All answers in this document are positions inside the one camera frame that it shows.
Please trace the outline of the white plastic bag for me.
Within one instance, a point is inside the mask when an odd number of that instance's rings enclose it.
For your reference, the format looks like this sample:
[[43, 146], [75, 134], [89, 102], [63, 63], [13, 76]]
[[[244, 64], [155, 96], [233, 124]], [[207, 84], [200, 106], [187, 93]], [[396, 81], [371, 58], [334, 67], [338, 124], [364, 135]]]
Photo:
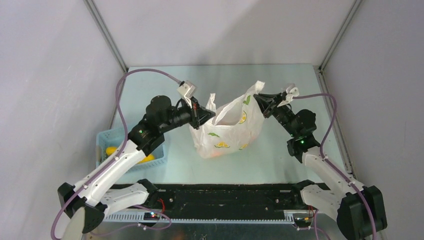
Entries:
[[256, 81], [243, 95], [216, 107], [216, 94], [209, 96], [206, 109], [215, 113], [199, 129], [190, 128], [194, 147], [200, 157], [215, 158], [245, 149], [261, 133], [264, 116], [254, 95], [265, 86]]

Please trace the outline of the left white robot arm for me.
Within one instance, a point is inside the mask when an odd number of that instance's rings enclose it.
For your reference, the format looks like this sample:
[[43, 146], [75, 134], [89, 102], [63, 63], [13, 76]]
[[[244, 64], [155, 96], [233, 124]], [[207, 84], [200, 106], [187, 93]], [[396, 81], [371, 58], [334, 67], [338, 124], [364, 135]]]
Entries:
[[57, 190], [63, 211], [76, 229], [71, 231], [81, 238], [96, 229], [106, 216], [128, 207], [153, 208], [158, 202], [158, 188], [147, 179], [129, 187], [111, 187], [129, 169], [160, 147], [164, 134], [189, 124], [199, 129], [215, 116], [201, 106], [195, 97], [180, 99], [181, 106], [173, 106], [169, 97], [155, 96], [146, 107], [145, 115], [130, 131], [124, 128], [124, 140], [110, 155], [81, 182], [63, 183]]

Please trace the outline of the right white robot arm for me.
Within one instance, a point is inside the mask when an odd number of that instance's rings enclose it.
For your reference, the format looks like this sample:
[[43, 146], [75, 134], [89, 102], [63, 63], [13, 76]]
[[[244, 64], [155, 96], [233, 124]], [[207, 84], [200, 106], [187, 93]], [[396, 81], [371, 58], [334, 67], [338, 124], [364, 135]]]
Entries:
[[387, 228], [387, 217], [382, 192], [376, 186], [366, 186], [339, 167], [324, 152], [327, 139], [317, 141], [316, 114], [308, 109], [294, 113], [290, 102], [300, 99], [297, 93], [255, 94], [254, 99], [267, 119], [274, 117], [289, 133], [287, 141], [290, 156], [311, 169], [327, 190], [310, 180], [296, 183], [292, 187], [291, 204], [297, 209], [311, 206], [334, 220], [347, 240], [363, 240]]

